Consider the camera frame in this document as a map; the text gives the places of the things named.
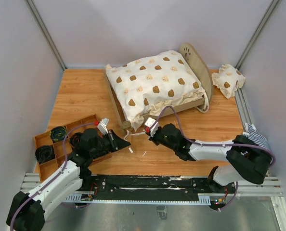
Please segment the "large bear print cushion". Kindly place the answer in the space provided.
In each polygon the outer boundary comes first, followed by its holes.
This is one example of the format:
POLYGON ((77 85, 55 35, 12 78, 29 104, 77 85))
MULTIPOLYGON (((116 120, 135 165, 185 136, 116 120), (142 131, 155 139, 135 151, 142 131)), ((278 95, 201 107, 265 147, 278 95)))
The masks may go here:
POLYGON ((201 112, 209 109, 207 88, 191 67, 188 54, 193 51, 170 50, 120 67, 108 64, 104 68, 132 129, 142 126, 144 115, 159 116, 168 105, 176 107, 202 99, 196 108, 201 112))

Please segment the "wooden pet bed frame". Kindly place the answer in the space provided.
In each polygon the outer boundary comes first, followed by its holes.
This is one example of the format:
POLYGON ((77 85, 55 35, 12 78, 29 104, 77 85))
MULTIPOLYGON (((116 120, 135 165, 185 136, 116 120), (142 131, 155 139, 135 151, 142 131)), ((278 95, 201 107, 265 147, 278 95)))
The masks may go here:
MULTIPOLYGON (((177 52, 183 53, 186 50, 193 51, 193 54, 188 54, 187 57, 190 59, 191 67, 193 67, 195 69, 195 71, 197 71, 197 73, 199 74, 199 78, 203 81, 203 85, 207 88, 208 99, 209 99, 209 102, 210 102, 210 100, 212 98, 212 95, 213 95, 213 86, 212 86, 212 79, 211 79, 211 73, 209 71, 209 68, 207 67, 206 63, 203 61, 201 56, 198 54, 198 52, 195 50, 195 48, 192 46, 192 44, 190 44, 190 43, 183 43, 182 45, 180 45, 180 47, 177 50, 177 52)), ((119 102, 117 100, 117 97, 116 97, 112 87, 110 86, 110 83, 109 83, 109 81, 107 79, 105 71, 104 71, 104 78, 105 78, 105 80, 107 82, 109 95, 111 97, 111 100, 112 100, 112 103, 113 103, 113 108, 115 110, 118 122, 119 122, 119 124, 121 126, 121 129, 122 130, 131 129, 130 123, 128 121, 126 121, 125 116, 123 114, 123 111, 121 109, 121 106, 120 106, 120 104, 119 104, 119 102)), ((179 106, 173 107, 173 109, 176 112, 180 112, 180 111, 184 111, 184 110, 187 110, 187 109, 196 108, 196 106, 201 105, 202 103, 203 103, 203 100, 200 99, 200 100, 197 100, 195 102, 185 103, 183 105, 179 105, 179 106)), ((170 114, 169 111, 164 112, 163 110, 159 114, 160 117, 167 116, 167 115, 170 114)), ((148 117, 157 118, 157 116, 153 116, 153 115, 144 115, 144 121, 148 117)))

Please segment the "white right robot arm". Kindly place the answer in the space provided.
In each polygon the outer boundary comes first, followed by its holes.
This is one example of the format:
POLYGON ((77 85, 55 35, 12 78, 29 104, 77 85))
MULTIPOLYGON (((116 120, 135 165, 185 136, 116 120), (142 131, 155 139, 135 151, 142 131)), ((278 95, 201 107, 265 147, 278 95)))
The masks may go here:
POLYGON ((245 124, 245 132, 235 139, 221 142, 191 140, 173 124, 146 128, 149 140, 163 145, 184 161, 218 160, 226 166, 214 167, 207 180, 210 191, 217 193, 229 183, 246 180, 261 185, 269 167, 274 163, 267 139, 257 133, 253 124, 245 124))

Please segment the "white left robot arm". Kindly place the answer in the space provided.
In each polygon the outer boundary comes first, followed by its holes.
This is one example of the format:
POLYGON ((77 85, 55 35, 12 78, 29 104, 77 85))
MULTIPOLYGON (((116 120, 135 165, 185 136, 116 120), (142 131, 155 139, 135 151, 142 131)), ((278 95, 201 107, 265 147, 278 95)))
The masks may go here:
POLYGON ((40 185, 27 193, 19 191, 13 198, 6 224, 12 231, 40 231, 50 214, 73 192, 89 191, 92 175, 89 166, 94 158, 130 146, 130 142, 112 130, 99 136, 94 128, 86 129, 76 138, 71 154, 64 163, 40 185))

